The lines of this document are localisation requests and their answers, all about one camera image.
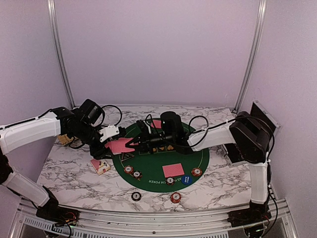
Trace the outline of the red chips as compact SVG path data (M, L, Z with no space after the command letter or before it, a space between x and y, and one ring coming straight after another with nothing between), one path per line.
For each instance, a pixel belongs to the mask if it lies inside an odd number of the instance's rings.
M195 177L199 177L203 174L203 171L200 168L193 168L191 174Z
M132 174L132 173L134 172L134 169L133 169L132 166L125 166L125 167L124 167L124 172L125 172L126 174Z

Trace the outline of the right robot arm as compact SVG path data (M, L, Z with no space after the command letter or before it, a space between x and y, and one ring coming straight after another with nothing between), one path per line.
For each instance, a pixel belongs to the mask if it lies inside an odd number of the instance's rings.
M251 176L250 207L245 217L256 222L264 215L269 200L270 178L268 157L273 149L274 130L263 118L240 112L235 118L206 129L185 130L181 117L172 111L160 115L161 130L150 132L144 120L138 120L140 134L125 146L152 153L156 147L171 145L180 154L191 154L218 145L229 145L247 162Z

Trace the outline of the red playing card deck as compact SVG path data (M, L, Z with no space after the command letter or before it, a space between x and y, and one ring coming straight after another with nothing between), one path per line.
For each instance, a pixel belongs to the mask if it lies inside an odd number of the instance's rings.
M135 149L128 148L125 146L125 144L131 140L132 138L119 138L118 140L113 140L108 142L105 145L105 148L109 148L114 155L120 154L120 153L134 152Z

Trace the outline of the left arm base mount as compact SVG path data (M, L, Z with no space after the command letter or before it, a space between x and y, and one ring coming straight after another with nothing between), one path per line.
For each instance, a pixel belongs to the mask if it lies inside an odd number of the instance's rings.
M59 225L76 225L79 214L78 210L59 206L52 209L39 208L36 212L37 217L56 222Z

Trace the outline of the triangular all-in dealer button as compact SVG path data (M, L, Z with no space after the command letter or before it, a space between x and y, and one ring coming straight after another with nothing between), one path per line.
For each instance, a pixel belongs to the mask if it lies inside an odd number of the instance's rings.
M121 162L127 161L129 159L134 158L135 156L132 153L122 153Z

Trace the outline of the black poker chip stack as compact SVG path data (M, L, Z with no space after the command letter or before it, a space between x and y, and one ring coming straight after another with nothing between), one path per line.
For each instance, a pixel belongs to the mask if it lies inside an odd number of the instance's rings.
M131 199L133 201L140 201L141 198L142 198L142 195L139 192L134 192L134 193L131 194Z

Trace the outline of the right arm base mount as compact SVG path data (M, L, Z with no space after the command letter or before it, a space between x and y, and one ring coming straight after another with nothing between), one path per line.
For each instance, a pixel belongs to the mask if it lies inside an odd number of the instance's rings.
M266 221L271 218L272 215L270 212L265 212L262 214L259 210L242 209L229 212L227 221L232 227L238 227Z

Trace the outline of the blue small blind button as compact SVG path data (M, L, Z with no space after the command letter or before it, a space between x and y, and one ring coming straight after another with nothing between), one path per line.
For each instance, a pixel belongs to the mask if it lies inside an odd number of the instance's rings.
M181 178L181 182L184 185L191 185L193 183L193 178L191 176L189 176L189 175L184 175Z

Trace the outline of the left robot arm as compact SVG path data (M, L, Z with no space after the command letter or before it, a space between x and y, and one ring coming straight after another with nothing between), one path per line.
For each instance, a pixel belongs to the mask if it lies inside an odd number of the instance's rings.
M96 124L99 117L104 118L102 107L87 99L80 107L72 110L66 107L48 109L45 113L0 127L0 185L14 194L31 200L37 209L36 215L58 223L68 215L76 215L77 210L59 206L57 198L46 187L35 183L28 175L16 167L24 158L16 150L36 141L51 140L59 135L77 137L82 144L89 145L91 156L96 159L110 157L112 152L106 143L119 135L116 124L108 126Z

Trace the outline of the card dealt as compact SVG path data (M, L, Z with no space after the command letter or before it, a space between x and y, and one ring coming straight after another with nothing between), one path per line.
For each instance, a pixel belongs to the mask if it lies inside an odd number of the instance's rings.
M162 166L162 169L165 178L177 177L185 174L181 163L164 165Z
M152 126L153 128L155 127L155 128L161 129L161 121L155 119L155 120L153 120L151 126Z

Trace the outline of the red poker chip stack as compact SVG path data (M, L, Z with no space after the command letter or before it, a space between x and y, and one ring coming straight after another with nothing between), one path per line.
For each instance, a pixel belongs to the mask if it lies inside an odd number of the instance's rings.
M170 201L172 203L179 203L181 200L181 194L179 192L174 192L170 196Z

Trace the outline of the black chips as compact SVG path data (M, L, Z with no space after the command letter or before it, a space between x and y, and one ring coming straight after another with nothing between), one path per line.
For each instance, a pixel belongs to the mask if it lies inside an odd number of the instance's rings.
M173 177L167 177L167 178L165 179L165 183L166 183L167 185L174 185L174 184L175 184L175 178L173 178Z
M141 179L141 177L143 176L140 171L134 171L132 175L135 179Z

